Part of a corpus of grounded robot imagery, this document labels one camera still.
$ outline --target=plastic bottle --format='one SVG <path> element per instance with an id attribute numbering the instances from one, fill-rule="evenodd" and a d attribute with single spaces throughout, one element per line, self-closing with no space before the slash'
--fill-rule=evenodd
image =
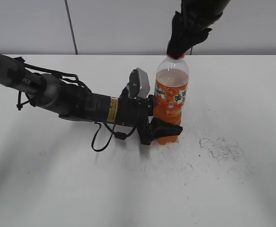
<path id="1" fill-rule="evenodd" d="M 181 109 L 189 82 L 189 68 L 184 56 L 183 54 L 179 59 L 167 56 L 156 74 L 154 117 L 177 125 L 181 123 Z M 158 142 L 164 145 L 175 142 L 177 138 L 178 136 L 163 137 Z"/>

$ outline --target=table surface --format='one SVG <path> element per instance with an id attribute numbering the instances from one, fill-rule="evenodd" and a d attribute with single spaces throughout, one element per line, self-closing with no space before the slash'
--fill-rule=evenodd
<path id="1" fill-rule="evenodd" d="M 164 56 L 24 55 L 119 96 Z M 176 143 L 135 133 L 91 149 L 97 125 L 26 105 L 0 85 L 0 227 L 276 227 L 276 56 L 187 56 Z M 95 143 L 105 144 L 104 128 Z"/>

